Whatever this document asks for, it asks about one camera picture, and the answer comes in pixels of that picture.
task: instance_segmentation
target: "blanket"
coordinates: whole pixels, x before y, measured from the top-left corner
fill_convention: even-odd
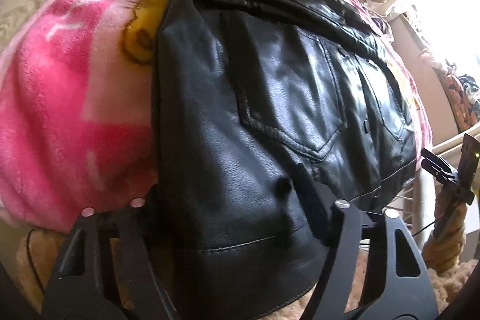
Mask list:
[[[381,35],[356,0],[344,1]],[[150,59],[166,2],[48,0],[10,40],[0,55],[0,211],[9,221],[68,231],[83,208],[121,208],[156,181]],[[411,75],[385,46],[419,153],[430,126]]]

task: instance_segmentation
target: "black leather jacket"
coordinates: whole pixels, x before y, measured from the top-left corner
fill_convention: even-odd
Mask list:
[[[414,177],[381,41],[341,0],[170,0],[153,126],[182,318],[255,319],[306,293],[319,250],[293,165],[364,210]]]

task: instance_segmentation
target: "bed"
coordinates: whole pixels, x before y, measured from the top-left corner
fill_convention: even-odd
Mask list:
[[[120,208],[155,182],[149,57],[166,1],[0,0],[0,218],[68,231],[85,205]],[[344,1],[382,35],[357,0]],[[419,155],[431,128],[412,76],[382,41],[417,145],[415,185],[392,205],[417,231],[433,220]]]

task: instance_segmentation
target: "fluffy rug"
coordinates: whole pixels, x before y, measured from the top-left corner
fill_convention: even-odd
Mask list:
[[[24,295],[37,311],[40,311],[43,301],[42,289],[48,283],[55,258],[64,239],[65,236],[63,234],[38,229],[32,231],[20,243],[17,252],[18,279],[23,287]],[[357,259],[357,269],[350,297],[345,308],[346,311],[355,309],[359,303],[365,280],[367,260],[368,252],[361,250]],[[477,260],[471,260],[470,262],[459,264],[441,275],[437,275],[434,270],[429,269],[429,277],[435,291],[439,311],[443,311],[455,299],[472,274],[477,262]],[[122,283],[119,280],[117,280],[117,283],[122,296]],[[298,320],[310,296],[311,292],[294,303],[264,317],[262,320]],[[128,298],[125,297],[122,297],[122,303],[125,307],[131,304],[128,302]]]

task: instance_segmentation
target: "brown fuzzy fabric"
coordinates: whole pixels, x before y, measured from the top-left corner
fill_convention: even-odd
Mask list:
[[[36,271],[38,274],[41,284],[46,286],[55,258],[57,257],[58,251],[64,240],[65,236],[57,232],[45,230],[33,231],[30,235],[29,251],[34,270],[32,270],[30,262],[28,261],[28,252],[26,249],[27,238],[24,238],[20,243],[20,248],[17,253],[18,278],[25,291],[25,295],[37,311],[40,311],[43,295],[34,272]],[[118,241],[113,240],[111,245],[114,254],[114,262],[118,262],[121,258]],[[362,295],[367,261],[368,252],[361,250],[357,259],[357,268],[352,283],[352,290],[345,311],[353,310],[358,306]],[[437,275],[434,270],[429,270],[431,284],[435,291],[440,311],[443,311],[457,296],[458,292],[465,285],[465,282],[477,265],[477,262],[477,260],[471,260],[470,262],[456,265],[440,276]],[[121,270],[115,268],[115,272],[122,304],[124,307],[131,307],[133,303],[131,302],[130,297],[128,297],[128,290],[124,289],[125,285]],[[302,315],[310,296],[311,291],[299,300],[264,317],[262,320],[298,320]]]

